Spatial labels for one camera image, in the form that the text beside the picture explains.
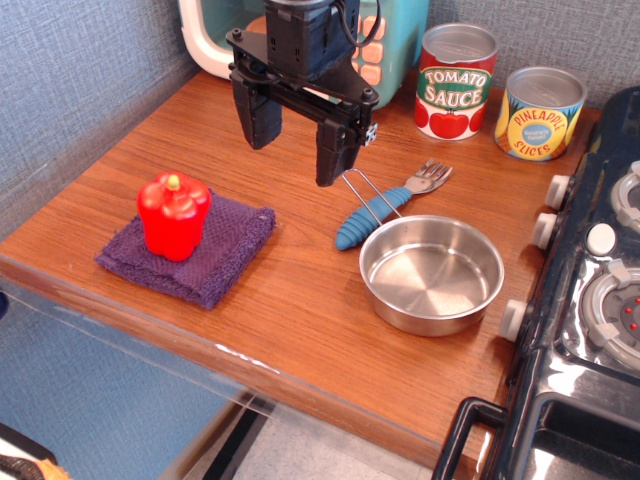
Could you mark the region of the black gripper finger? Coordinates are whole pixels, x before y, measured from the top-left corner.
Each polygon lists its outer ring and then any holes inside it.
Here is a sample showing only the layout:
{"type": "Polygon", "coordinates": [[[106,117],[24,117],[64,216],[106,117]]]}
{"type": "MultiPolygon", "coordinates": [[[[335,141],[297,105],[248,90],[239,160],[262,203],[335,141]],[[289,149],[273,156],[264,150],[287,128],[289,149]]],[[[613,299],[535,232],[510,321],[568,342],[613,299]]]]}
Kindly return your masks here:
{"type": "Polygon", "coordinates": [[[266,147],[282,131],[282,106],[268,98],[260,85],[233,78],[233,97],[244,137],[254,150],[266,147]]]}
{"type": "Polygon", "coordinates": [[[354,166],[362,146],[357,121],[340,122],[327,118],[318,123],[316,132],[316,184],[329,187],[346,170],[354,166]]]}

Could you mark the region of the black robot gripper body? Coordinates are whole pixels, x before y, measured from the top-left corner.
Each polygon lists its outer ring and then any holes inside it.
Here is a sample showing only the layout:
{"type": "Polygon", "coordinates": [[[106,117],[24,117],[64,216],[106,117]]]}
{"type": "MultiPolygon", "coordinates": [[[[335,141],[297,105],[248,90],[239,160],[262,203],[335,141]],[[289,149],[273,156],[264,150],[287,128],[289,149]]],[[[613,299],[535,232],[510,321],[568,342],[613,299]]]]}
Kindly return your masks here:
{"type": "Polygon", "coordinates": [[[357,1],[267,1],[264,34],[235,28],[231,80],[260,85],[264,94],[317,124],[327,118],[357,121],[362,146],[374,140],[375,89],[352,66],[358,40],[357,1]]]}

